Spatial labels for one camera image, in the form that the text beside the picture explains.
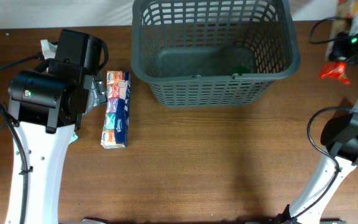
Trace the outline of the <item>small green object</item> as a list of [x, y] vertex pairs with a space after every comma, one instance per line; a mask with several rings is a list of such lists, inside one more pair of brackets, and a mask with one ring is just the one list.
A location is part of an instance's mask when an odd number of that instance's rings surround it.
[[251, 71], [247, 67], [238, 66], [231, 69], [230, 74], [231, 75], [243, 75], [243, 74], [249, 74]]

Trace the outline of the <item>grey plastic mesh basket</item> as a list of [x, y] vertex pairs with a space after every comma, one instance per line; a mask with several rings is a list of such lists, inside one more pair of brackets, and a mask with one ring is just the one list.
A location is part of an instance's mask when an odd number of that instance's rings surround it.
[[299, 64], [287, 0], [132, 5], [132, 70], [167, 107], [246, 105]]

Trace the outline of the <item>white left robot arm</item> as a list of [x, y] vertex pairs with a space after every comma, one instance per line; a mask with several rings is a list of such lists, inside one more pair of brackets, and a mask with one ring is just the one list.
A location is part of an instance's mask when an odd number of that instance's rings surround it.
[[57, 223], [63, 164], [83, 116], [107, 101], [106, 43], [64, 29], [55, 54], [21, 71], [1, 114], [14, 141], [7, 223]]

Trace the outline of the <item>spaghetti pasta package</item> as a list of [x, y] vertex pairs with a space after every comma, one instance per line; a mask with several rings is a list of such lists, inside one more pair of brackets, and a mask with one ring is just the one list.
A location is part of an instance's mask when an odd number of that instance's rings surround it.
[[350, 81], [346, 76], [346, 62], [329, 62], [328, 53], [333, 46], [333, 40], [339, 32], [348, 33], [349, 37], [353, 37], [358, 33], [358, 0], [342, 0], [337, 2], [337, 9], [332, 19], [333, 26], [329, 38], [332, 40], [328, 44], [326, 51], [326, 63], [323, 65], [319, 78], [331, 78], [350, 85]]

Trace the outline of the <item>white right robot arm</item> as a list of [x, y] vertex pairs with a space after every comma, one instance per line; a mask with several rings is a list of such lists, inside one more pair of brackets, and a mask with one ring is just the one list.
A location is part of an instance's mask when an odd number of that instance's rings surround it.
[[[358, 19], [351, 20], [349, 35], [339, 37], [340, 41], [358, 44]], [[284, 211], [278, 214], [274, 223], [321, 223], [321, 216], [343, 180], [358, 166], [358, 99], [352, 108], [333, 107], [345, 114], [330, 119], [322, 133], [320, 145], [311, 136], [313, 121], [328, 107], [317, 111], [308, 121], [306, 133], [311, 145], [322, 154], [311, 179], [300, 194]]]

